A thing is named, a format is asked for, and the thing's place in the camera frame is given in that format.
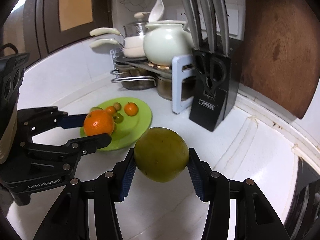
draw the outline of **knife handle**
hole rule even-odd
[[[181,0],[186,12],[191,36],[195,49],[200,49],[203,46],[201,23],[199,17],[199,8],[197,0]]]
[[[212,0],[199,0],[207,30],[209,50],[215,53],[217,49],[216,15]]]
[[[229,23],[225,0],[212,0],[220,27],[223,54],[229,54]]]

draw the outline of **white cutting board holder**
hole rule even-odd
[[[121,48],[112,49],[110,51],[112,59],[115,59],[123,55]],[[182,55],[174,57],[172,60],[172,111],[176,114],[181,113],[184,109],[191,106],[193,97],[186,99],[185,101],[181,100],[182,92],[182,81],[188,77],[195,76],[195,68],[184,69],[184,66],[190,65],[193,63],[192,55]]]

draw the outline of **black device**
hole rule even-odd
[[[10,120],[23,81],[25,63],[30,56],[30,53],[19,53],[11,43],[2,46],[0,52],[5,48],[11,48],[15,54],[0,58],[0,138]]]
[[[81,156],[111,143],[108,134],[68,140],[62,146],[32,142],[33,136],[55,127],[81,127],[86,115],[69,116],[56,106],[17,112],[17,132],[7,160],[0,165],[0,182],[18,205],[27,205],[31,193],[67,184],[74,177]]]
[[[29,140],[32,135],[56,126],[79,126],[83,118],[83,115],[68,116],[56,107],[18,111],[20,125],[17,135],[9,158],[0,165],[4,185],[18,196],[66,185],[42,221],[34,240],[89,240],[88,199],[94,199],[97,239],[122,239],[114,203],[124,201],[129,193],[136,170],[134,150],[130,149],[124,161],[118,162],[112,171],[95,180],[81,182],[74,178],[78,160],[84,154],[107,146],[111,142],[109,135],[73,139],[63,146],[38,145]],[[196,195],[201,201],[210,202],[202,240],[228,238],[231,198],[236,199],[236,240],[289,240],[281,220],[252,179],[244,182],[229,180],[212,171],[193,148],[189,149],[189,155],[188,171]],[[10,235],[11,239],[20,240],[1,212],[0,221],[9,226],[0,231],[0,236]]]

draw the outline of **small fruit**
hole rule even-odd
[[[115,109],[116,109],[117,111],[120,111],[120,110],[121,110],[121,107],[122,107],[121,104],[118,103],[118,102],[114,103],[113,106],[115,107]]]
[[[135,103],[127,103],[124,106],[124,112],[128,116],[135,116],[139,111],[138,106]]]
[[[92,112],[92,111],[94,111],[94,110],[102,110],[102,108],[101,108],[101,107],[94,106],[94,107],[92,107],[92,108],[90,109],[89,113]]]
[[[189,161],[185,141],[174,131],[153,127],[134,146],[137,167],[149,179],[168,182],[184,170]]]
[[[115,123],[121,123],[123,121],[123,115],[120,113],[113,114],[113,120],[115,120]]]
[[[110,114],[110,115],[113,115],[113,114],[115,114],[115,113],[117,112],[117,110],[115,109],[114,106],[108,106],[108,107],[105,109],[105,111],[106,111],[108,114]]]
[[[103,109],[98,109],[87,114],[84,119],[83,129],[87,136],[107,133],[110,135],[115,128],[113,117]]]

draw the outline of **white ladle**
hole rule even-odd
[[[164,5],[162,0],[157,0],[149,15],[149,22],[159,21],[164,14]]]

